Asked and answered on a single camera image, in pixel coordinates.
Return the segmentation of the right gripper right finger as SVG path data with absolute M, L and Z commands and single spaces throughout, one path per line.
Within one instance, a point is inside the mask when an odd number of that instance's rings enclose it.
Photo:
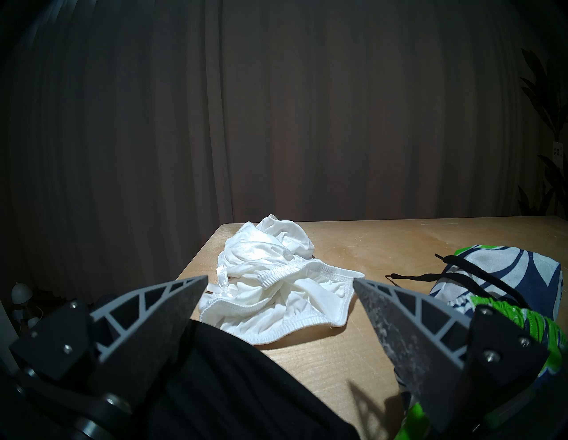
M 547 346 L 495 306 L 472 318 L 442 301 L 366 279 L 354 291 L 431 433 L 489 433 L 489 415 L 535 382 Z

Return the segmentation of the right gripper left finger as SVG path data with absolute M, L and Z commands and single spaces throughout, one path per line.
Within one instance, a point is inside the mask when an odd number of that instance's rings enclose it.
M 60 306 L 10 346 L 30 380 L 48 389 L 142 403 L 179 343 L 208 276 L 127 292 L 90 310 L 81 300 Z

